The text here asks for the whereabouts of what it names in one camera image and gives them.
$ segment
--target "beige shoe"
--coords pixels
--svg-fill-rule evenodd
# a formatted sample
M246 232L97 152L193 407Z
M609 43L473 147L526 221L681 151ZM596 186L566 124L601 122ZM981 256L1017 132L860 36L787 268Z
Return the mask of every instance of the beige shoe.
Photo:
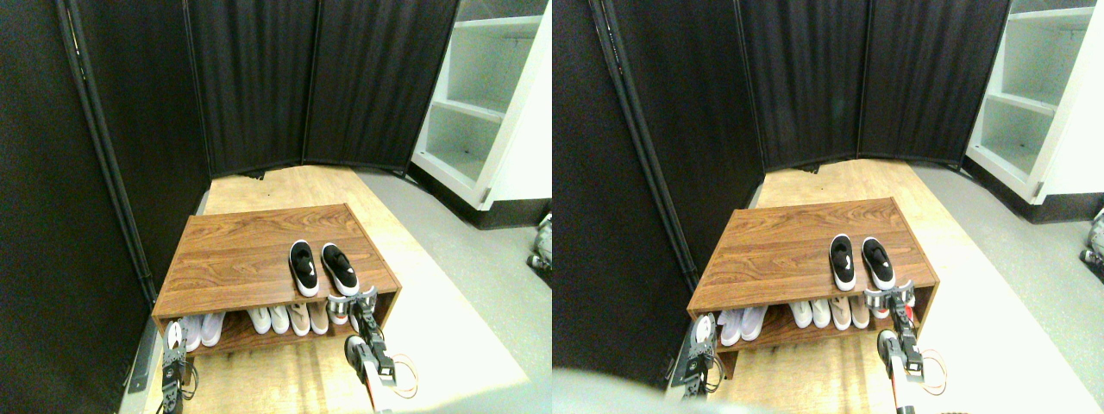
M847 304L847 297L828 299L828 307L831 308L831 321L836 323L836 329L847 330L851 326L851 306Z
M310 330L318 335L326 335L330 329L330 319L326 315L326 301L315 301L307 305L310 310Z
M306 337L310 331L310 316L307 312L307 304L295 304L287 306L287 316L291 319L291 330L296 336Z
M851 305L851 323L854 323L856 328L867 329L867 325L870 323L870 308L867 308L867 296L851 296L847 301Z

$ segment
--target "white shelf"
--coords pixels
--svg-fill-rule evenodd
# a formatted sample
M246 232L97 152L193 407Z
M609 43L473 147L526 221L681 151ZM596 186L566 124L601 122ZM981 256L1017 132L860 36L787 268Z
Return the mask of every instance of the white shelf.
M537 28L540 25L540 15L526 15L520 18L499 18L456 22L455 28L457 30L473 31L482 35L503 39L533 39L533 36L537 35Z
M453 100L453 99L434 99L433 105L442 108L452 109L460 114L471 115L477 118L487 119L496 124L502 124L502 118L506 114L493 110L480 105L473 105L465 102Z
M1048 30L1085 30L1093 8L1057 9L1011 13L1009 23L1031 24Z
M1040 100L1028 99L1026 97L1017 96L1017 95L1012 95L1012 94L989 93L989 99L1001 102L1001 103L1005 103L1005 104L1008 104L1008 105L1020 107L1020 108L1023 108L1023 109L1027 109L1027 110L1031 110L1031 112L1034 112L1034 113L1039 113L1039 114L1042 114L1042 115L1045 115L1045 116L1050 116L1050 117L1053 117L1054 116L1054 112L1058 110L1058 106L1054 106L1054 105L1051 105L1051 104L1048 104L1048 103L1044 103L1044 102L1040 102Z

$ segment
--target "black room divider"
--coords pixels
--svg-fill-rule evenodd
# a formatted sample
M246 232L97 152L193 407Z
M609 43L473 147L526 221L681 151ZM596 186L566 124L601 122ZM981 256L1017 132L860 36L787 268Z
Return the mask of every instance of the black room divider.
M406 169L457 2L321 3L305 162Z
M767 171L854 157L867 7L740 2Z
M213 177L301 161L317 4L188 3Z
M874 2L859 156L960 166L1009 3Z
M726 24L736 11L552 7L553 192L565 257L553 279L552 364L660 386L690 323L696 263L763 178L746 78L730 70L743 65L739 31Z
M63 24L61 2L0 6L6 413L116 411L149 315Z
M109 140L157 294L211 184L180 3L70 0L100 135Z

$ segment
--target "shelf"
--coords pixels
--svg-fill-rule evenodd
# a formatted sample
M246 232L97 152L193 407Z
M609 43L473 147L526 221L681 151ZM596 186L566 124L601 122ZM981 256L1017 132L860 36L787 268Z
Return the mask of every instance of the shelf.
M989 96L989 99L998 100L998 102L1001 102L1001 103L1005 103L1005 104L1008 104L1008 105L1013 105L1013 106L1017 106L1017 107L1020 107L1020 108L1023 108L1023 109L1028 109L1028 110L1031 110L1031 112L1036 112L1036 113L1039 113L1039 114L1042 114L1042 115L1045 115L1045 116L1050 116L1050 117L1053 117L1054 116L1054 112L1058 110L1058 106L1054 106L1054 105L1051 105L1051 104L1048 104L1048 103L1044 103L1044 102L1040 102L1040 100L1028 99L1026 97L1016 96L1016 95L1012 95L1012 94L989 93L988 96Z
M541 15L499 18L456 22L457 30L503 39L532 39L541 25Z
M434 99L433 104L442 108L471 115L474 117L479 117L497 124L502 124L502 118L506 117L505 110L492 109L492 107L489 106L488 104L495 105L495 107L497 107L498 104L491 103L489 100L466 103L456 99Z
M288 248L299 238L310 244L319 269L312 297L299 294L288 270ZM152 318L163 332L169 321L183 316L227 312L219 344L190 354L318 338L257 335L243 310L327 300L336 291L321 264L328 242L349 257L361 287L379 290L374 317L384 325L402 286L346 204L189 217Z
M1053 121L1053 113L1043 114L1023 105L1028 100L995 99L990 95L985 102L979 142L980 148L1004 160L1006 170L1025 179L1030 176Z
M357 332L352 330L352 325L349 322L346 322L346 325L333 325L331 322L329 330L325 335L308 331L306 336L300 337L295 335L295 330L291 327L288 327L287 332L284 332L284 335L277 335L272 329L265 335L259 335L256 329L253 329L253 321L250 319L250 315L244 310L238 310L226 312L226 319L222 321L222 337L220 337L219 343L215 343L211 348L201 344L199 349L188 352L188 355L233 352L268 346L304 342L319 338L343 338L354 333Z
M722 328L724 327L718 327L716 338L721 338ZM794 314L789 310L789 306L776 305L766 309L766 317L763 318L763 328L760 331L758 338L755 338L753 341L745 341L741 339L731 347L724 347L718 342L716 352L735 352L745 349L775 347L784 343L807 342L820 339L846 337L862 332L874 333L881 331L882 329L893 329L893 319L878 319L874 318L873 315L870 315L870 323L868 323L863 329L850 326L846 330L839 330L836 329L836 326L830 321L828 322L828 326L824 328L817 328L817 326L811 322L808 327L798 328L797 323L794 322Z
M1009 23L1030 24L1045 30L1085 30L1093 15L1093 8L1055 9L1011 13Z

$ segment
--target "black sneaker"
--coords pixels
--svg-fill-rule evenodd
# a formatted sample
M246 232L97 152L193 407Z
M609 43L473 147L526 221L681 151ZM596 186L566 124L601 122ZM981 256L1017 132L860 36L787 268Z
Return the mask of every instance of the black sneaker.
M360 280L349 264L349 257L333 243L322 246L322 266L326 266L326 273L330 274L333 286L341 295L353 296L360 293Z
M836 287L840 290L854 288L854 256L851 253L851 237L838 234L828 246L828 263L831 263L831 274L836 277Z
M878 238L867 237L862 241L862 262L867 263L875 287L885 290L896 286L896 275L893 273L893 265L890 264L890 255L885 253L885 247L882 247Z
M287 252L287 266L291 269L295 286L306 297L318 295L318 275L315 274L315 256L310 254L307 241L299 240Z

